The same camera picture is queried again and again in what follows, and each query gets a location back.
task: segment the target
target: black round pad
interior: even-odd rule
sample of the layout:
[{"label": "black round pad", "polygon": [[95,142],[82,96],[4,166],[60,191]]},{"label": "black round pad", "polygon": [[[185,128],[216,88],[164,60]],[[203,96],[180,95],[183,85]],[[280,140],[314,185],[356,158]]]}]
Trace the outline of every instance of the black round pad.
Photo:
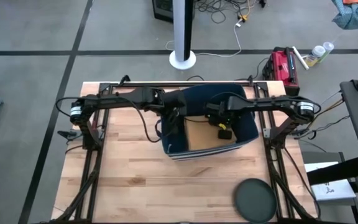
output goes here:
[{"label": "black round pad", "polygon": [[234,206],[242,218],[251,223],[267,223],[277,210],[272,188],[263,180],[243,180],[234,190]]}]

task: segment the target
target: butcher block tabletop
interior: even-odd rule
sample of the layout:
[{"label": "butcher block tabletop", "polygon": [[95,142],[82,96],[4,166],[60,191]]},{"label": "butcher block tabletop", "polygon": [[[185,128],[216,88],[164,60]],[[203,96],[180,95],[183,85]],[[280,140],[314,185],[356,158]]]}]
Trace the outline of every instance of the butcher block tabletop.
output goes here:
[{"label": "butcher block tabletop", "polygon": [[[282,82],[271,81],[267,84],[270,96],[285,94]],[[114,92],[133,89],[120,87]],[[96,94],[98,90],[98,82],[84,82],[80,95]],[[244,90],[247,98],[255,97],[252,87],[244,87]],[[158,116],[153,112],[142,114],[150,138],[158,139],[154,130]],[[287,118],[279,111],[274,111],[273,114],[277,126]],[[269,124],[267,113],[264,117]],[[257,113],[255,122],[259,138],[238,150],[188,161],[173,161],[164,153],[161,142],[148,142],[142,121],[134,108],[110,110],[92,221],[246,222],[233,206],[232,195],[236,185],[248,178],[258,178],[270,184]],[[68,148],[80,144],[82,140],[76,140]],[[286,145],[308,183],[298,141],[287,137]],[[86,151],[82,148],[66,154],[52,218],[61,215],[78,193],[85,155]],[[313,199],[285,151],[283,160],[291,192],[316,217]],[[279,195],[283,216],[287,217],[281,190]],[[85,197],[84,218],[88,200],[89,193]]]}]

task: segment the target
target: fabric storage box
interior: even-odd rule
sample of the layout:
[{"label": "fabric storage box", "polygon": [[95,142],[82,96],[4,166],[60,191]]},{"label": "fabric storage box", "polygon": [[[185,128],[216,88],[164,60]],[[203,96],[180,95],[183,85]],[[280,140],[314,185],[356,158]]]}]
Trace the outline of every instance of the fabric storage box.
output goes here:
[{"label": "fabric storage box", "polygon": [[[205,110],[205,104],[216,103],[228,99],[230,92],[246,98],[245,91],[241,85],[237,84],[207,84],[189,87],[182,90],[186,100],[187,116],[202,116],[207,113]],[[178,132],[175,134],[169,134],[165,136],[169,130],[164,129],[165,118],[161,117],[161,133],[157,131],[157,135],[161,137],[162,146],[164,152],[174,160],[191,159],[203,156],[210,156],[213,154],[219,154],[235,149],[239,149],[241,146],[248,142],[258,138],[259,133],[255,123],[255,116],[252,112],[244,112],[238,122],[232,125],[233,134],[236,136],[237,141],[234,144],[227,146],[214,147],[209,149],[200,149],[196,151],[188,150],[188,141],[185,133],[184,118],[180,118],[178,122]]]}]

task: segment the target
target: red toolbox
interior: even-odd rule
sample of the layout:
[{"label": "red toolbox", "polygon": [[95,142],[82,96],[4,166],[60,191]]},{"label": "red toolbox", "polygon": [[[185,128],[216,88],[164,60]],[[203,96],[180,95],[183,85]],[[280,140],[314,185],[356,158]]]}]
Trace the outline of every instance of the red toolbox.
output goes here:
[{"label": "red toolbox", "polygon": [[262,75],[264,80],[283,81],[285,93],[289,96],[298,96],[300,88],[292,48],[275,47],[262,70]]}]

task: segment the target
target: blue cloth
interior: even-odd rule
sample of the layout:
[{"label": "blue cloth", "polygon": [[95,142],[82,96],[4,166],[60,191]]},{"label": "blue cloth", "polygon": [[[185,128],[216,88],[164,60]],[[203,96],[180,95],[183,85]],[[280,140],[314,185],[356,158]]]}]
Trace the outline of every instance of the blue cloth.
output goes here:
[{"label": "blue cloth", "polygon": [[339,10],[339,14],[333,19],[342,29],[358,29],[358,3],[343,4],[342,0],[332,0]]},{"label": "blue cloth", "polygon": [[[186,100],[187,115],[205,115],[207,113],[204,107],[206,102],[219,104],[221,101],[229,98],[230,94],[225,94],[211,99],[212,96],[222,92],[233,92],[243,96],[244,98],[246,97],[243,87],[237,84],[208,84],[193,86],[183,90]],[[164,127],[166,127],[166,125],[164,125],[164,122],[165,118],[162,117],[162,136],[170,132],[170,130],[165,130]],[[237,138],[236,143],[245,143],[259,136],[256,123],[254,121],[254,114],[251,112],[245,112],[241,116],[239,122],[232,125],[232,130]],[[178,122],[178,133],[162,137],[161,141],[166,153],[176,153],[188,150],[183,118],[181,118]]]}]

